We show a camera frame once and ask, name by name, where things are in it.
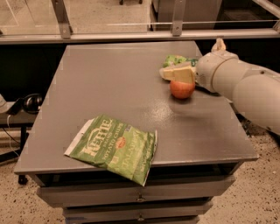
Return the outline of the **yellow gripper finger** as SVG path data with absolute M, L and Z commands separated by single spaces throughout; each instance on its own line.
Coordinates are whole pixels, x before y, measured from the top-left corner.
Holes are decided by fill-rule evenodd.
M 194 83 L 195 76 L 191 66 L 168 66 L 159 70 L 160 76 L 167 81 Z
M 224 40 L 222 38 L 217 38 L 215 44 L 213 45 L 211 52 L 217 52 L 217 51 L 225 51 L 226 45 L 224 43 Z

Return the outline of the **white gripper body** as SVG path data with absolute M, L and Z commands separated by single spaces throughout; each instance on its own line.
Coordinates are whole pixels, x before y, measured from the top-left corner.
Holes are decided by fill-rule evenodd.
M 225 50 L 210 52 L 196 65 L 196 81 L 212 93 L 231 93 L 242 79 L 236 54 Z

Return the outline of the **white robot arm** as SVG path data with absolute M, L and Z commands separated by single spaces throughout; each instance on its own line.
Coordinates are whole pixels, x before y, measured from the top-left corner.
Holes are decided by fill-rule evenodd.
M 159 73 L 167 81 L 193 82 L 226 97 L 252 123 L 280 134 L 280 74 L 240 60 L 222 38 L 200 59 L 169 56 Z

